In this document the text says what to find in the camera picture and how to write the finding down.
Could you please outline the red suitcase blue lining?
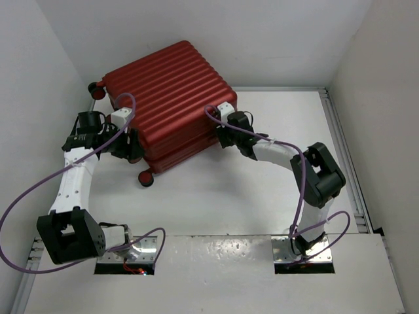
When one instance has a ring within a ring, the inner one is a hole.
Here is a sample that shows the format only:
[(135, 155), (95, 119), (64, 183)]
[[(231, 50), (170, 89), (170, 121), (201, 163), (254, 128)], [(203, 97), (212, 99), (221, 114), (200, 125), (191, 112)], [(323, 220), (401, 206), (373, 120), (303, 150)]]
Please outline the red suitcase blue lining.
[(238, 96), (188, 41), (179, 41), (105, 74), (88, 85), (95, 100), (115, 101), (124, 92), (136, 99), (130, 127), (137, 130), (141, 159), (149, 168), (138, 175), (151, 186), (163, 173), (216, 144), (215, 123), (205, 106), (237, 106)]

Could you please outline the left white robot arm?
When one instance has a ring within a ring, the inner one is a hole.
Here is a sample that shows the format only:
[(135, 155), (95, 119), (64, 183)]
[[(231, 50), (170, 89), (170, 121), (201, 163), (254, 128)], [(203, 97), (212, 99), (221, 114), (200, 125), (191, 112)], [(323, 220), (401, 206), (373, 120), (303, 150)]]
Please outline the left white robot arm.
[(100, 156), (127, 160), (142, 157), (137, 130), (127, 125), (132, 110), (123, 107), (109, 116), (99, 111), (78, 114), (62, 150), (66, 171), (47, 215), (37, 219), (37, 231), (56, 265), (97, 258), (127, 245), (127, 225), (98, 223), (88, 211), (90, 187)]

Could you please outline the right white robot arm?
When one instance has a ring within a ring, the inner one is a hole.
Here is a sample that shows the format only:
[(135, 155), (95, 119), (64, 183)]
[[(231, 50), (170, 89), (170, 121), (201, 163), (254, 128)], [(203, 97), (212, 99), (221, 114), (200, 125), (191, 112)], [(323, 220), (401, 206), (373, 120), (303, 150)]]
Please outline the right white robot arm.
[(252, 121), (243, 111), (215, 108), (216, 134), (223, 148), (235, 146), (252, 160), (270, 162), (290, 170), (300, 196), (294, 220), (289, 229), (293, 254), (306, 256), (324, 235), (330, 206), (346, 184), (346, 178), (327, 146), (321, 142), (301, 151), (291, 143), (270, 139), (255, 133)]

